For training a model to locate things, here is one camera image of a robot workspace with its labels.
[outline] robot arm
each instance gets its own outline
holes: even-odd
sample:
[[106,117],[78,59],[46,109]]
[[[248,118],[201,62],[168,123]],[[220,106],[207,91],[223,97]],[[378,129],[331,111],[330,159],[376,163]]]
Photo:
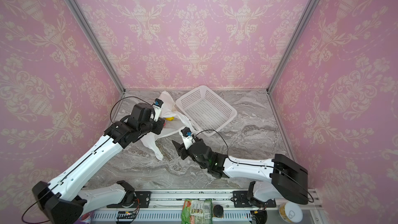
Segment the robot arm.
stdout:
[[138,103],[131,115],[112,123],[104,135],[71,167],[50,182],[38,182],[32,189],[39,208],[54,223],[73,223],[81,215],[109,204],[130,206],[136,199],[134,188],[125,181],[110,187],[82,190],[87,181],[114,155],[149,132],[160,134],[165,120],[160,118],[163,102]]
[[298,204],[307,204],[308,172],[282,154],[273,159],[241,159],[213,152],[203,139],[194,137],[185,128],[180,133],[183,144],[173,140],[178,156],[188,156],[213,177],[246,177],[257,180],[249,187],[248,196],[252,205],[260,207],[269,199],[286,198]]

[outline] pink damask wallpaper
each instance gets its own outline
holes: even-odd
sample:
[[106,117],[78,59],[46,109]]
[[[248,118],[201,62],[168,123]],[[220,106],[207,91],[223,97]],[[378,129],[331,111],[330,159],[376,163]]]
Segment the pink damask wallpaper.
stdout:
[[308,0],[77,0],[125,88],[266,88]]
[[273,98],[332,224],[397,223],[397,0],[320,0]]
[[[97,141],[119,92],[63,0],[1,0],[0,219]],[[34,206],[26,221],[46,220]]]

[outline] white plastic bag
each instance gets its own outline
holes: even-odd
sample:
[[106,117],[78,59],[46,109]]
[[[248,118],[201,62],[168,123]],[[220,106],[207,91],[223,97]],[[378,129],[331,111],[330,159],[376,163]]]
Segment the white plastic bag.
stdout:
[[143,136],[141,138],[141,141],[145,147],[148,147],[149,149],[155,152],[155,156],[157,159],[162,160],[163,155],[155,144],[155,141],[158,138],[170,136],[174,133],[179,132],[184,127],[189,127],[191,129],[191,132],[196,134],[199,132],[197,130],[200,130],[200,128],[194,125],[187,116],[177,111],[175,107],[176,103],[174,102],[173,98],[170,96],[168,92],[163,91],[161,95],[158,97],[158,99],[163,101],[163,108],[160,117],[162,118],[174,117],[174,119],[172,121],[166,120],[166,124],[164,125],[162,132],[159,135],[150,132],[147,135]]

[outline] can lid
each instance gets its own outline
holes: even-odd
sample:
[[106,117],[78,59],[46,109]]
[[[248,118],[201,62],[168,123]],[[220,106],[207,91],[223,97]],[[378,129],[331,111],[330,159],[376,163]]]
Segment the can lid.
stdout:
[[213,214],[214,216],[221,218],[224,214],[224,208],[221,205],[215,205],[213,207]]
[[294,202],[287,202],[285,205],[286,216],[292,222],[300,222],[302,220],[302,211],[300,206]]

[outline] black cable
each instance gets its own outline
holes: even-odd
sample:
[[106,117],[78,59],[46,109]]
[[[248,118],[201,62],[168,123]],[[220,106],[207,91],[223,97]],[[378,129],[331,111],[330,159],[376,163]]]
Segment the black cable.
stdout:
[[[102,147],[109,139],[110,139],[110,137],[109,137],[105,142],[103,142],[100,146],[98,146],[97,149],[95,149],[94,151],[97,151],[97,150],[98,150],[100,147]],[[88,154],[88,156],[85,157],[85,158],[83,159],[83,161],[81,161],[76,167],[74,167],[70,172],[68,172],[68,173],[66,174],[66,176],[64,176],[64,178],[61,179],[60,183],[61,183],[62,181],[64,181],[64,180],[65,180],[77,167],[79,167],[79,166],[80,166],[84,161],[86,161],[86,159],[89,158],[91,155],[92,155],[92,153]],[[52,191],[53,189],[55,189],[55,187],[57,187],[57,186],[58,186],[58,184],[55,185],[52,189],[50,189],[50,191]],[[50,221],[50,220],[47,220],[47,221],[43,221],[43,222],[32,223],[32,222],[26,222],[26,221],[24,221],[24,219],[23,219],[23,217],[25,216],[26,212],[29,211],[29,209],[30,209],[31,207],[33,207],[36,203],[38,203],[38,202],[39,202],[44,196],[46,196],[50,191],[48,191],[47,193],[45,193],[42,197],[40,197],[39,200],[37,200],[37,201],[36,201],[35,203],[33,203],[30,207],[28,207],[27,210],[25,210],[25,212],[22,214],[22,217],[21,217],[21,220],[22,220],[24,223],[26,223],[26,224],[41,224],[41,223],[46,223],[46,222],[49,222],[49,221]]]
[[31,207],[33,207],[36,203],[38,203],[41,199],[43,199],[43,197],[45,197],[49,192],[51,192],[53,189],[55,189],[55,187],[57,187],[58,186],[58,184],[57,185],[55,185],[52,189],[50,189],[49,191],[47,191],[47,193],[45,193],[42,197],[40,197],[39,198],[39,200],[37,200],[35,203],[33,203],[32,205],[30,205],[26,210],[25,210],[25,212],[23,212],[23,214],[22,214],[22,216],[21,216],[21,220],[22,220],[22,222],[23,223],[26,223],[26,224],[41,224],[41,223],[46,223],[46,222],[49,222],[50,220],[46,220],[46,221],[42,221],[42,222],[27,222],[27,221],[25,221],[24,219],[23,219],[23,217],[25,216],[25,214],[26,214],[26,212],[28,212],[29,211],[29,209],[31,208]]
[[293,182],[297,183],[298,186],[300,186],[302,189],[304,189],[305,192],[307,192],[307,193],[310,195],[312,201],[310,201],[310,199],[307,197],[307,201],[308,201],[308,202],[314,202],[314,198],[312,197],[312,195],[310,194],[310,192],[308,192],[308,191],[307,191],[303,186],[301,186],[300,183],[298,183],[296,180],[294,180],[293,178],[291,178],[289,175],[287,175],[285,172],[281,171],[281,170],[278,169],[278,168],[275,168],[275,167],[272,167],[272,166],[266,166],[266,167],[270,167],[270,168],[279,170],[280,172],[282,172],[283,174],[285,174],[285,176],[287,176],[287,177],[288,177],[290,180],[292,180]]
[[[224,138],[221,136],[221,134],[219,134],[216,130],[213,130],[213,129],[208,129],[208,130],[204,130],[204,131],[201,131],[201,132],[206,132],[206,131],[213,131],[213,132],[216,132],[216,133],[222,138],[222,141],[224,141],[224,143],[225,143],[225,145],[226,145],[226,156],[227,156],[228,160],[231,161],[231,162],[233,162],[233,163],[237,163],[237,162],[232,161],[231,158],[229,158],[229,155],[228,155],[228,153],[229,153],[229,147],[228,147],[226,141],[224,140]],[[248,164],[248,163],[237,163],[237,164],[264,167],[263,165],[255,165],[255,164]],[[310,201],[310,199],[309,199],[308,197],[307,197],[307,201],[309,201],[309,202],[314,202],[314,198],[312,197],[312,195],[310,194],[310,192],[308,192],[308,191],[307,191],[303,186],[301,186],[301,184],[298,183],[296,180],[294,180],[293,178],[291,178],[289,175],[287,175],[285,172],[281,171],[281,170],[278,169],[278,168],[275,168],[275,167],[272,167],[272,166],[266,166],[266,167],[270,167],[270,168],[276,169],[276,170],[280,171],[281,173],[285,174],[289,179],[291,179],[293,182],[295,182],[298,186],[300,186],[302,189],[304,189],[305,192],[307,192],[307,193],[310,195],[312,201]]]
[[130,223],[132,223],[135,219],[137,219],[139,212],[140,212],[140,207],[138,206],[138,210],[136,211],[136,214],[135,214],[134,218],[131,218],[130,215],[126,215],[126,216],[123,216],[123,217],[117,216],[117,222],[116,223],[120,224],[121,222],[119,220],[122,220],[122,219],[128,219],[128,220],[132,219],[132,221],[130,222]]
[[252,215],[251,217],[252,220],[255,220],[256,224],[265,224],[267,222],[268,214],[266,211],[261,211],[261,212],[257,211],[257,213],[251,215]]
[[136,99],[139,99],[140,101],[143,101],[143,102],[149,104],[148,102],[144,101],[143,99],[140,99],[139,97],[135,97],[135,96],[127,96],[127,97],[121,98],[120,100],[118,100],[118,101],[113,105],[113,107],[112,107],[112,109],[111,109],[111,112],[109,113],[109,118],[110,118],[112,124],[114,124],[114,122],[113,122],[113,120],[112,120],[112,111],[113,111],[113,108],[116,106],[117,103],[119,103],[120,101],[122,101],[122,100],[124,100],[124,99],[126,99],[126,98],[136,98]]

